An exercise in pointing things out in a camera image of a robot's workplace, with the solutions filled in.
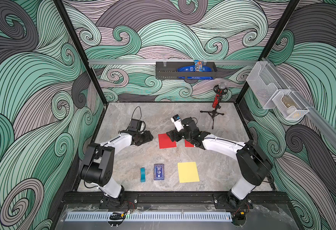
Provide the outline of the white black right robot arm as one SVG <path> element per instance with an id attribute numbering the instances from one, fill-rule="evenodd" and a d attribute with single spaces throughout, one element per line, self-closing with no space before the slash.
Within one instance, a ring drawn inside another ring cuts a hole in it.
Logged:
<path id="1" fill-rule="evenodd" d="M 273 164 L 253 140 L 239 142 L 218 137 L 210 132 L 200 131 L 192 117 L 181 119 L 179 115 L 171 118 L 175 129 L 167 132 L 171 141 L 185 140 L 194 147 L 221 153 L 237 161 L 241 177 L 228 192 L 234 201 L 244 200 L 270 173 Z"/>

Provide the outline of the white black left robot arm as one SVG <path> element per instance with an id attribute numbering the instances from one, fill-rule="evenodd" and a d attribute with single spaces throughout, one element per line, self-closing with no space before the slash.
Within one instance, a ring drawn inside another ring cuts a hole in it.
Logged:
<path id="1" fill-rule="evenodd" d="M 80 178 L 96 185 L 106 197 L 119 198 L 122 195 L 122 185 L 112 177 L 115 155 L 126 147 L 141 146 L 153 139 L 150 131 L 125 131 L 107 142 L 90 143 L 79 169 Z"/>

